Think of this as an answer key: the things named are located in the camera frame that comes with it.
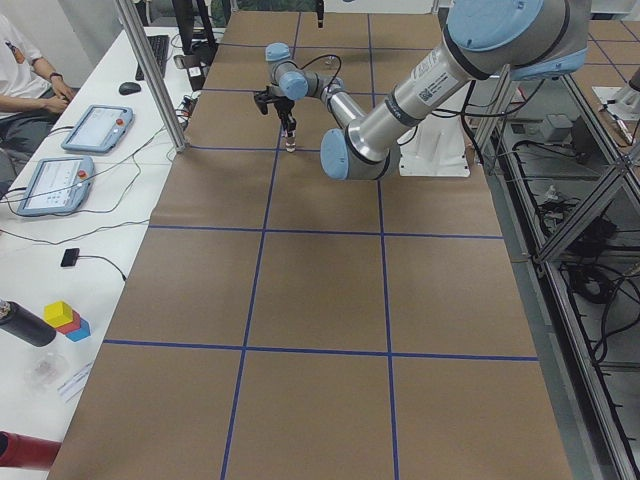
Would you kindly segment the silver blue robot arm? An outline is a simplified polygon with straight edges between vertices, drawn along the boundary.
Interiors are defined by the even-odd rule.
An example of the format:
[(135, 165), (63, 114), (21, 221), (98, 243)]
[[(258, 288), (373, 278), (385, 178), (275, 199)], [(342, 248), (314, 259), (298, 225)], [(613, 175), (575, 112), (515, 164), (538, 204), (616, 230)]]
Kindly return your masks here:
[(383, 103), (364, 112), (340, 80), (300, 69), (284, 43), (267, 46), (270, 89), (291, 101), (321, 100), (337, 126), (321, 141), (334, 180), (379, 180), (397, 170), (399, 139), (473, 80), (509, 66), (514, 80), (555, 78), (586, 59), (588, 1), (455, 1), (442, 41)]

